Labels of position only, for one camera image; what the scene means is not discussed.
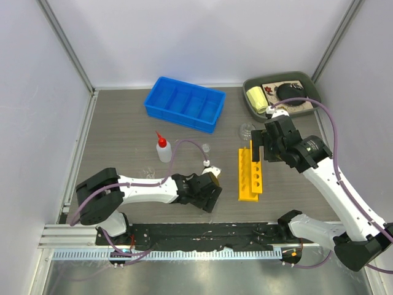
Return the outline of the yellow test tube rack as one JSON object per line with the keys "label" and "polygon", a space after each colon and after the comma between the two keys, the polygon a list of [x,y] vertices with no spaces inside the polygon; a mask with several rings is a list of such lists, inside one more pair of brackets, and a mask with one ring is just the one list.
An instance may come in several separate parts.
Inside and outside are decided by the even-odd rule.
{"label": "yellow test tube rack", "polygon": [[238,149],[238,200],[258,202],[263,193],[262,163],[252,161],[252,141],[249,147]]}

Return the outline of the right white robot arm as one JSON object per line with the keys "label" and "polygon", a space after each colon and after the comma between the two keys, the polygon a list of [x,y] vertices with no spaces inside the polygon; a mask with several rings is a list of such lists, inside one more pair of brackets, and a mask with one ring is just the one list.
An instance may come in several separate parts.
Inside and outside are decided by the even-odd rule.
{"label": "right white robot arm", "polygon": [[286,243],[303,238],[333,251],[349,270],[359,271],[392,245],[392,224],[362,200],[334,167],[333,154],[318,136],[302,138],[289,116],[272,117],[251,132],[252,161],[285,162],[322,194],[339,217],[333,225],[291,210],[278,219],[277,234]]}

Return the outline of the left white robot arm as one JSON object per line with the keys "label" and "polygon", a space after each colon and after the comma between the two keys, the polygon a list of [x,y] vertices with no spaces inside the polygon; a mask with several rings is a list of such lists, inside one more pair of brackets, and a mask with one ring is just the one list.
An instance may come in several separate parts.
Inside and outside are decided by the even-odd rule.
{"label": "left white robot arm", "polygon": [[104,229],[117,245],[131,237],[125,214],[118,208],[129,203],[159,202],[191,204],[211,213],[222,192],[218,177],[221,169],[206,167],[202,174],[174,174],[162,179],[137,179],[118,175],[115,168],[105,168],[76,186],[79,204],[70,225]]}

